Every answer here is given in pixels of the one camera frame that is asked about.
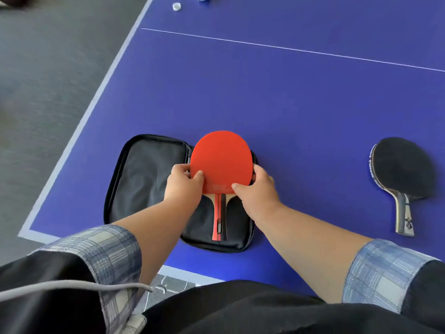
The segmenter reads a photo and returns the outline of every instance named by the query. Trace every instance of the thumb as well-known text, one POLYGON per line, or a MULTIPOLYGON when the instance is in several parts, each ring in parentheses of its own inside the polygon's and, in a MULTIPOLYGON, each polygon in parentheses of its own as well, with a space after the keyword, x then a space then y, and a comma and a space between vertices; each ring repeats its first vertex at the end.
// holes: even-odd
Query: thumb
POLYGON ((193 177, 194 181, 198 182, 201 186, 204 183, 204 173, 202 170, 199 170, 197 173, 195 173, 195 176, 193 177))
POLYGON ((242 185, 242 184, 233 183, 232 184, 232 189, 235 192, 235 194, 242 200, 243 196, 246 194, 248 186, 242 185))

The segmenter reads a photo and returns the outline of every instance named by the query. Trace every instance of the person's left hand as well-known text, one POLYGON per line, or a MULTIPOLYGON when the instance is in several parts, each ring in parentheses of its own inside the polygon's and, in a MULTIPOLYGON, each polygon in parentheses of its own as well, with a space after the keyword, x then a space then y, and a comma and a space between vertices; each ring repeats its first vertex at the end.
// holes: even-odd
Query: person's left hand
POLYGON ((198 171, 193 179, 190 178, 190 164, 176 164, 171 169, 167 179, 164 201, 181 204, 181 208, 191 208, 194 211, 203 194, 204 174, 198 171))

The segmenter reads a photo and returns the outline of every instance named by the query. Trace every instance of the red paddle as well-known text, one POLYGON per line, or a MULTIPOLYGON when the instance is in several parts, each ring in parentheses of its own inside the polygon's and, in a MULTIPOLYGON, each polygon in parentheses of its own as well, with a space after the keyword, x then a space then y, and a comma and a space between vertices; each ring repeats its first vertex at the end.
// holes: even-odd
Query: red paddle
POLYGON ((226 205, 235 193, 232 184, 249 185, 253 162, 249 146, 239 135, 230 131, 215 131, 201 138, 193 149, 190 175, 204 172, 203 195, 214 205, 212 240, 226 235, 226 205))

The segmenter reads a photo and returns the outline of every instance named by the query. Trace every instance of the forearm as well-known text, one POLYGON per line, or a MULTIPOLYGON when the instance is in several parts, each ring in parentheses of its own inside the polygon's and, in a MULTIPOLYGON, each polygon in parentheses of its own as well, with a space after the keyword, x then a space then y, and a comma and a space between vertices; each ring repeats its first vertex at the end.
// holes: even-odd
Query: forearm
POLYGON ((186 204, 164 201, 114 223, 129 230, 141 248, 140 282, 151 283, 178 242, 192 213, 186 204))
POLYGON ((326 302, 340 302, 356 253, 370 238, 281 205, 255 221, 272 246, 326 302))

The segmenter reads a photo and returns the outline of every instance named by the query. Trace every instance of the black paddle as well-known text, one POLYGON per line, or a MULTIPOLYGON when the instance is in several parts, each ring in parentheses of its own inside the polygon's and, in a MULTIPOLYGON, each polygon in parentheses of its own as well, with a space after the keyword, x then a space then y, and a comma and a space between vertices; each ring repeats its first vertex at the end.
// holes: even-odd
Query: black paddle
POLYGON ((420 146, 400 137, 382 139, 369 155, 375 183, 396 200, 396 233, 414 236, 409 202, 434 195, 436 174, 420 146))

